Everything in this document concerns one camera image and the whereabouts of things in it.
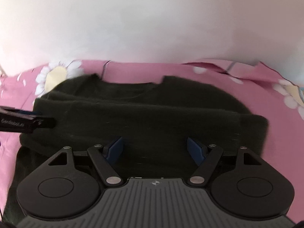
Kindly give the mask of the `pink floral bed sheet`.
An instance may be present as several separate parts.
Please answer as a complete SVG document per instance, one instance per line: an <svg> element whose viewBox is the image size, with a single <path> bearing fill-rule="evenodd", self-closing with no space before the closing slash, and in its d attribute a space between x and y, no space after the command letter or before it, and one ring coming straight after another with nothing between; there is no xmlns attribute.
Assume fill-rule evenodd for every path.
<svg viewBox="0 0 304 228"><path fill-rule="evenodd" d="M263 63L247 66L226 60L201 63L117 63L102 60L76 60L32 68L13 77L1 77L1 106L31 110L42 95L46 75L63 67L69 75L98 74L113 83L159 83L163 76L178 76L212 84L230 93L251 112L269 121L263 159L281 172L295 188L295 200L289 211L292 219L303 215L303 101L298 86L284 79ZM1 207L5 207L15 156L20 147L18 134L1 133Z"/></svg>

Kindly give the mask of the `black knit sweater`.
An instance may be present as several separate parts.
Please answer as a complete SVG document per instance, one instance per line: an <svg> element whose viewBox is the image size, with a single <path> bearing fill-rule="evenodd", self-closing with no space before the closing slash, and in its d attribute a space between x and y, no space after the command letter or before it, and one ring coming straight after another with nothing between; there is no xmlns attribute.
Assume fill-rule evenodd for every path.
<svg viewBox="0 0 304 228"><path fill-rule="evenodd" d="M240 146L263 150L267 119L210 84L165 76L159 84L116 84L98 75L69 79L35 100L33 111L56 126L20 136L14 178L3 218L17 224L24 214L18 184L65 146L85 151L124 139L113 165L122 177L188 178L196 164L187 140L216 144L228 155Z"/></svg>

